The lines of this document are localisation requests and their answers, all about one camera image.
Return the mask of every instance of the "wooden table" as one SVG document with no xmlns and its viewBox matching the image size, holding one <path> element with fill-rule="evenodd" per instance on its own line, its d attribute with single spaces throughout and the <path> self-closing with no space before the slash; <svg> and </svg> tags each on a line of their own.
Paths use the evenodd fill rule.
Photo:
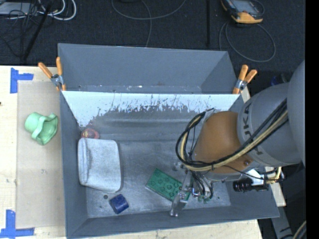
<svg viewBox="0 0 319 239">
<path fill-rule="evenodd" d="M 10 94 L 11 67 L 18 70 L 19 74 L 32 73 L 34 75 L 32 81 L 19 81 L 18 93 L 14 94 Z M 55 67 L 49 69 L 53 74 L 57 73 Z M 49 92 L 40 90 L 39 86 L 42 89 L 45 86 Z M 24 125 L 21 122 L 20 115 L 27 108 L 30 109 L 26 104 L 28 100 L 33 102 L 32 106 L 34 108 L 36 108 L 36 105 L 47 108 L 59 102 L 59 93 L 38 67 L 0 66 L 0 213 L 2 213 L 0 215 L 0 228 L 5 227 L 5 211 L 13 210 L 16 212 L 17 229 L 35 228 L 33 236 L 24 238 L 65 238 L 64 198 L 60 197 L 60 195 L 63 196 L 63 182 L 61 179 L 62 154 L 59 136 L 55 136 L 56 140 L 52 141 L 51 145 L 39 145 L 40 147 L 32 149 L 32 153 L 29 152 L 30 158 L 31 156 L 38 157 L 39 160 L 36 160 L 36 162 L 40 162 L 41 167 L 33 166 L 34 162 L 21 164 L 21 158 L 29 157 L 22 157 L 21 154 L 17 155 L 17 153 L 21 153 L 21 148 L 25 153 L 36 144 L 29 137 L 23 139 L 24 145 L 29 144 L 29 146 L 21 147 L 19 145 L 22 138 L 27 134 L 23 131 Z M 19 192 L 25 187 L 23 184 L 27 183 L 29 183 L 29 186 L 32 185 L 32 187 L 28 187 L 28 192 Z M 284 206 L 285 200 L 281 190 L 278 189 L 278 185 L 274 184 L 272 188 L 278 206 Z M 184 239 L 195 237 L 215 239 L 262 238 L 257 220 L 116 235 L 106 238 Z"/>
</svg>

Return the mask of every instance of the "bin floor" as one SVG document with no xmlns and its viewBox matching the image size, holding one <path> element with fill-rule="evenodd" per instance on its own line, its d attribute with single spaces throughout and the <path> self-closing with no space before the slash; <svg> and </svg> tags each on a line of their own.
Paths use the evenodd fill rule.
<svg viewBox="0 0 319 239">
<path fill-rule="evenodd" d="M 172 201 L 152 191 L 146 185 L 156 168 L 183 182 L 184 170 L 181 168 L 173 170 L 174 164 L 179 161 L 174 151 L 175 144 L 175 141 L 118 141 L 123 176 L 122 188 L 116 193 L 87 188 L 88 217 L 168 212 Z M 109 200 L 118 194 L 126 198 L 129 207 L 115 214 Z M 204 204 L 190 196 L 185 209 L 221 206 L 230 206 L 229 195 L 226 185 L 216 182 L 214 196 L 208 203 Z"/>
</svg>

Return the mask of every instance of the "gray bin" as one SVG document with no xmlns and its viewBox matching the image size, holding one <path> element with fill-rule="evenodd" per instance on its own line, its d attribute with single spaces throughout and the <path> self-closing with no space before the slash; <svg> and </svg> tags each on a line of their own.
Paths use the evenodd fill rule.
<svg viewBox="0 0 319 239">
<path fill-rule="evenodd" d="M 58 55 L 67 91 L 224 95 L 232 93 L 237 80 L 224 51 L 58 44 Z M 271 190 L 234 192 L 232 183 L 227 182 L 216 183 L 210 203 L 198 203 L 190 197 L 177 218 L 169 216 L 171 202 L 147 190 L 145 185 L 155 168 L 183 180 L 183 173 L 171 167 L 177 160 L 174 148 L 177 138 L 196 114 L 183 109 L 145 113 L 142 117 L 116 112 L 107 116 L 97 114 L 91 121 L 101 139 L 115 140 L 119 147 L 124 177 L 119 193 L 127 199 L 129 208 L 119 215 L 111 212 L 108 200 L 117 193 L 106 194 L 79 182 L 77 144 L 84 127 L 79 126 L 62 93 L 60 104 L 68 238 L 279 216 Z M 242 106 L 239 97 L 231 110 L 238 112 Z"/>
</svg>

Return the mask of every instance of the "black floor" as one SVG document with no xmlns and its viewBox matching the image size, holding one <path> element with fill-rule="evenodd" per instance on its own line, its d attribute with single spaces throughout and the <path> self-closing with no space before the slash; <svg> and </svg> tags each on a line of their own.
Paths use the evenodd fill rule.
<svg viewBox="0 0 319 239">
<path fill-rule="evenodd" d="M 8 1 L 40 9 L 36 0 Z M 45 7 L 50 1 L 41 0 Z M 20 19 L 0 15 L 0 65 L 55 66 L 58 43 L 226 50 L 237 76 L 243 64 L 258 70 L 248 85 L 253 96 L 274 79 L 289 81 L 305 60 L 306 0 L 257 1 L 264 7 L 263 21 L 250 27 L 238 27 L 220 0 L 75 0 L 73 19 L 48 16 L 42 27 L 39 13 Z M 61 7 L 61 0 L 54 0 L 52 10 Z M 59 16 L 74 12 L 71 0 L 65 12 Z M 275 238 L 269 222 L 260 221 L 264 238 Z"/>
</svg>

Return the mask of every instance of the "table surface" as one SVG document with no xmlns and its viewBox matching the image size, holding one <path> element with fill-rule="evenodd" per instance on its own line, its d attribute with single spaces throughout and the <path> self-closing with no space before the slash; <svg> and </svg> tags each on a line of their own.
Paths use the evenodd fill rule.
<svg viewBox="0 0 319 239">
<path fill-rule="evenodd" d="M 53 86 L 52 82 L 45 76 L 45 74 L 38 68 L 38 67 L 29 67 L 29 66 L 0 66 L 0 113 L 1 113 L 1 119 L 0 119 L 0 146 L 2 147 L 3 151 L 0 151 L 0 212 L 3 215 L 0 215 L 0 228 L 5 227 L 5 211 L 6 210 L 13 210 L 16 211 L 17 217 L 20 215 L 28 215 L 29 213 L 19 213 L 17 212 L 17 188 L 19 186 L 19 171 L 17 170 L 17 164 L 19 164 L 19 157 L 17 156 L 17 149 L 19 146 L 19 138 L 18 138 L 18 130 L 17 128 L 23 127 L 23 125 L 20 125 L 18 123 L 18 111 L 22 111 L 23 107 L 18 107 L 18 97 L 19 97 L 19 88 L 18 93 L 10 94 L 10 70 L 11 67 L 15 68 L 19 71 L 19 74 L 22 73 L 32 73 L 34 75 L 32 84 L 45 84 L 49 88 L 52 88 L 52 91 L 56 91 L 55 87 Z M 55 67 L 49 67 L 49 70 L 54 74 L 57 73 L 57 69 Z M 30 81 L 19 81 L 18 87 L 22 86 L 22 84 L 30 84 Z M 40 92 L 34 88 L 28 88 L 28 93 L 23 93 L 23 96 L 25 95 L 30 96 L 30 98 L 33 98 L 37 100 L 37 95 L 40 95 Z M 245 95 L 243 98 L 247 98 L 249 96 L 248 91 L 246 90 L 243 95 Z M 59 98 L 59 94 L 56 91 L 55 94 L 48 95 L 48 98 L 41 99 L 41 102 L 47 102 L 47 104 L 50 104 L 54 102 L 53 99 Z M 61 153 L 61 145 L 60 141 L 56 141 L 59 146 L 56 146 L 56 150 L 54 155 L 57 153 L 59 154 L 60 160 L 62 160 L 62 153 Z M 35 155 L 41 155 L 41 148 L 36 148 L 34 150 Z M 53 161 L 50 160 L 50 155 L 47 155 L 48 160 L 43 161 L 44 167 L 42 168 L 42 171 L 45 171 L 45 164 L 49 166 L 48 169 L 51 169 L 52 166 L 58 166 L 55 167 L 55 170 L 62 170 L 62 164 L 61 162 L 57 162 L 53 164 Z M 31 174 L 33 176 L 37 176 L 36 172 L 31 171 Z M 30 178 L 30 182 L 37 181 L 35 177 Z M 58 187 L 63 188 L 63 182 L 57 181 L 56 182 Z M 283 198 L 282 192 L 280 190 L 280 186 L 278 184 L 273 184 L 272 190 L 274 192 L 274 196 L 277 202 L 278 206 L 284 206 L 285 199 Z M 60 214 L 62 217 L 59 218 L 59 222 L 56 221 L 56 219 L 50 219 L 51 217 L 48 217 L 50 212 L 46 212 L 45 210 L 53 210 L 52 215 L 54 215 L 54 203 L 51 203 L 48 199 L 49 196 L 46 195 L 48 192 L 46 190 L 37 189 L 36 186 L 35 192 L 37 192 L 37 201 L 40 198 L 46 199 L 44 203 L 47 205 L 46 207 L 43 207 L 42 211 L 37 212 L 37 217 L 34 218 L 30 215 L 30 218 L 28 219 L 28 224 L 31 224 L 32 227 L 35 228 L 34 235 L 24 238 L 65 238 L 65 229 L 64 224 L 61 224 L 61 220 L 64 221 L 64 213 Z M 45 220 L 49 221 L 48 224 L 45 224 L 44 226 L 39 226 L 39 220 Z M 16 223 L 16 228 L 22 228 L 20 227 L 21 224 L 18 222 Z M 108 236 L 105 238 L 108 239 L 122 239 L 122 238 L 133 238 L 133 239 L 139 239 L 139 238 L 188 238 L 188 237 L 200 237 L 200 238 L 215 238 L 215 239 L 261 239 L 262 235 L 259 230 L 258 222 L 257 220 L 250 220 L 250 221 L 239 221 L 239 222 L 231 222 L 231 223 L 222 223 L 222 224 L 212 224 L 212 225 L 204 225 L 204 226 L 194 226 L 194 227 L 188 227 L 188 228 L 177 228 L 177 229 L 169 229 L 169 230 L 156 230 L 156 231 L 150 231 L 150 232 L 140 232 L 140 233 L 133 233 L 133 234 L 125 234 L 125 235 L 116 235 L 116 236 Z"/>
</svg>

